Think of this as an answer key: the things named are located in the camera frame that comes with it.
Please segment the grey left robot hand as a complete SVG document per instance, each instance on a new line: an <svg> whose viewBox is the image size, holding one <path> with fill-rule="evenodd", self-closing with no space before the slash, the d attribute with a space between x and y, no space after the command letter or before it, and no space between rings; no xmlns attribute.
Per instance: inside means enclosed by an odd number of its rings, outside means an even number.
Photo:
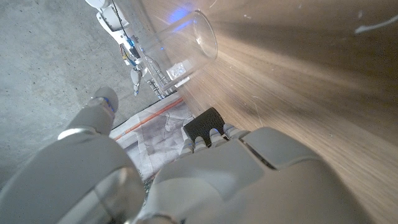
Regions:
<svg viewBox="0 0 398 224"><path fill-rule="evenodd" d="M225 124L186 141L149 191L110 138L118 97L100 88L1 190L2 223L372 223L313 150L272 128Z"/></svg>

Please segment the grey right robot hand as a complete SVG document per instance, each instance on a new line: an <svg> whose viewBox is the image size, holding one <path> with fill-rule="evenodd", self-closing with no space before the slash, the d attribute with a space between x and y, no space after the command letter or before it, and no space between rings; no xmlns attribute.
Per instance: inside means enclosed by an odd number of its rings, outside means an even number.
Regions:
<svg viewBox="0 0 398 224"><path fill-rule="evenodd" d="M147 83L160 100L176 92L173 87L168 90L162 89L169 82L169 79L160 72L159 66L155 61L150 60L148 62L147 58L142 58L141 53L135 47L131 47L128 42L123 42L119 45L119 48L125 63L132 65L130 76L135 96L139 94L142 82Z"/></svg>

